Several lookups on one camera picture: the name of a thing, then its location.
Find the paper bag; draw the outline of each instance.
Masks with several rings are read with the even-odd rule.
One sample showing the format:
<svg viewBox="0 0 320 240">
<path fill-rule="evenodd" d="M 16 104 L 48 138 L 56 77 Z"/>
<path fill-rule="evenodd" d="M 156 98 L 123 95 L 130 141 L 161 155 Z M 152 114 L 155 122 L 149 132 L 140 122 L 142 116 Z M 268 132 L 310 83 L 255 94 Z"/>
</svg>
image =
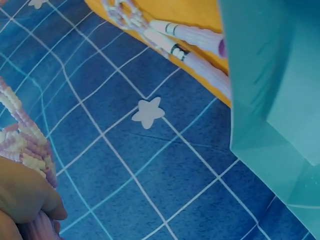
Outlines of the paper bag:
<svg viewBox="0 0 320 240">
<path fill-rule="evenodd" d="M 318 1 L 220 2 L 231 150 L 320 239 Z"/>
</svg>

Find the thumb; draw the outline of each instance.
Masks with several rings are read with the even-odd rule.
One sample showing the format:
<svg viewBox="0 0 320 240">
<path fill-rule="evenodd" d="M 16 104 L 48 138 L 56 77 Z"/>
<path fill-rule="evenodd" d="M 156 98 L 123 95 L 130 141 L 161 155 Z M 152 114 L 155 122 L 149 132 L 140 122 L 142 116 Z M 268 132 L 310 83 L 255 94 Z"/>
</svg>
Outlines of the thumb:
<svg viewBox="0 0 320 240">
<path fill-rule="evenodd" d="M 44 204 L 41 208 L 53 220 L 65 220 L 68 217 L 60 195 L 49 184 Z"/>
</svg>

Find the finger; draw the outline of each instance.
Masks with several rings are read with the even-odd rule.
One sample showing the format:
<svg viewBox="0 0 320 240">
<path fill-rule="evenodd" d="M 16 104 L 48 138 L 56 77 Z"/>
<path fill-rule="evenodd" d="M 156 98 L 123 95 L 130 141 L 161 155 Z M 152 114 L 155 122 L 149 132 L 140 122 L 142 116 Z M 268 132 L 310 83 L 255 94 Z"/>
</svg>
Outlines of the finger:
<svg viewBox="0 0 320 240">
<path fill-rule="evenodd" d="M 55 221 L 55 222 L 54 222 L 54 230 L 55 230 L 55 232 L 56 232 L 57 234 L 60 233 L 60 230 L 61 230 L 60 222 L 58 222 L 58 221 Z"/>
<path fill-rule="evenodd" d="M 46 199 L 41 209 L 53 220 L 65 220 L 68 217 L 60 195 L 49 184 Z"/>
<path fill-rule="evenodd" d="M 0 210 L 0 239 L 23 240 L 17 225 L 7 214 Z"/>
</svg>

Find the purple fabric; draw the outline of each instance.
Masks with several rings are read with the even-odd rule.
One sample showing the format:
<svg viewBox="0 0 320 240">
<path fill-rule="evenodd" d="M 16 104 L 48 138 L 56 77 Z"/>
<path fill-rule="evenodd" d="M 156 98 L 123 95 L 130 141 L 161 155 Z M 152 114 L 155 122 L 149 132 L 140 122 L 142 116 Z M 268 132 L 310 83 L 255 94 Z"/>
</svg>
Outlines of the purple fabric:
<svg viewBox="0 0 320 240">
<path fill-rule="evenodd" d="M 40 211 L 36 219 L 30 223 L 18 224 L 23 240 L 61 240 L 54 230 L 54 223 Z"/>
</svg>

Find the beaded string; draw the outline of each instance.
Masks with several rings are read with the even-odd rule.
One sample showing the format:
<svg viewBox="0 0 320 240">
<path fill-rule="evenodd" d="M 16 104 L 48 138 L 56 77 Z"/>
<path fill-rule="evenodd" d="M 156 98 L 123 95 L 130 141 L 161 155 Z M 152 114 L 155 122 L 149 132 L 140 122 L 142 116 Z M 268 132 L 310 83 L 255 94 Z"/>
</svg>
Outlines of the beaded string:
<svg viewBox="0 0 320 240">
<path fill-rule="evenodd" d="M 134 30 L 139 36 L 151 47 L 160 51 L 167 59 L 169 54 L 160 46 L 155 44 L 151 39 L 144 35 L 144 32 L 149 28 L 149 23 L 143 17 L 142 12 L 134 5 L 132 0 L 114 0 L 114 5 L 110 5 L 109 0 L 102 0 L 103 7 L 108 17 L 114 21 L 122 30 Z M 131 13 L 125 14 L 122 5 L 126 4 Z"/>
<path fill-rule="evenodd" d="M 34 169 L 47 179 L 52 187 L 57 187 L 50 143 L 1 76 L 0 102 L 17 121 L 0 131 L 0 156 Z"/>
</svg>

